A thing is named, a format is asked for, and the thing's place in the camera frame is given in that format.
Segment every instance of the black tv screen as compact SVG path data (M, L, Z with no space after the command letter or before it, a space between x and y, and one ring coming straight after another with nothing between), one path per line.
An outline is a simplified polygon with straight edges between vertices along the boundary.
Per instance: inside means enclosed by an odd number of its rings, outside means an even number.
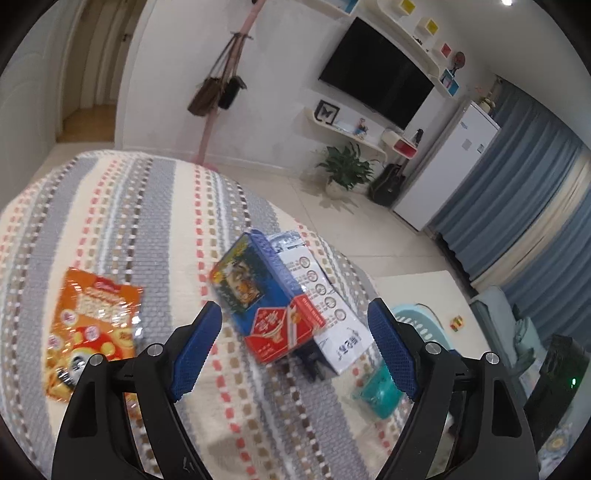
M356 18L320 75L404 129L431 92L431 80L392 42Z

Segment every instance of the picture frame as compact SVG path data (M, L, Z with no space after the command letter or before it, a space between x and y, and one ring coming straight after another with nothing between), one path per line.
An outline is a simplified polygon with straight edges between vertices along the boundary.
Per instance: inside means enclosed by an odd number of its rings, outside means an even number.
M327 125L332 125L339 113L340 108L325 100L321 100L314 111L314 118L319 122Z

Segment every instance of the screw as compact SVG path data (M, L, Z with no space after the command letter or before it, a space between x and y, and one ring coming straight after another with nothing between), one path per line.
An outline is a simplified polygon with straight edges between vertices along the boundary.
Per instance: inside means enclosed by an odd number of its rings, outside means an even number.
M488 352L485 355L485 358L486 358L486 361L492 365L496 365L497 363L499 363L499 356L496 353Z
M161 343L153 343L148 347L149 356L158 356L164 351L164 347Z
M429 342L425 346L425 350L429 352L431 355L439 355L441 353L441 345L435 342Z
M93 367L96 367L97 365L100 365L100 363L103 361L103 356L100 353L95 353L93 356L90 357L90 364Z

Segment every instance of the orange snack bag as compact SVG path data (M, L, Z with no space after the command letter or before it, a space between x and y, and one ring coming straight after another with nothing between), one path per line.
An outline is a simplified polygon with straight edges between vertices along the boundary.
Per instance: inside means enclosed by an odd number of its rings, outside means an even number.
M142 289L69 268L51 324L44 374L45 392L68 401L89 358L135 356Z

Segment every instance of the potted plant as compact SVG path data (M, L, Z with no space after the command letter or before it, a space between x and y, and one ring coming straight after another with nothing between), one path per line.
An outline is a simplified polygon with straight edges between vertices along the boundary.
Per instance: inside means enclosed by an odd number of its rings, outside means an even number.
M326 159L316 165L323 167L329 174L326 194L333 200L344 198L355 185L367 183L372 178L371 164L361 160L359 144L349 145L350 148L344 147L342 151L336 147L326 147Z

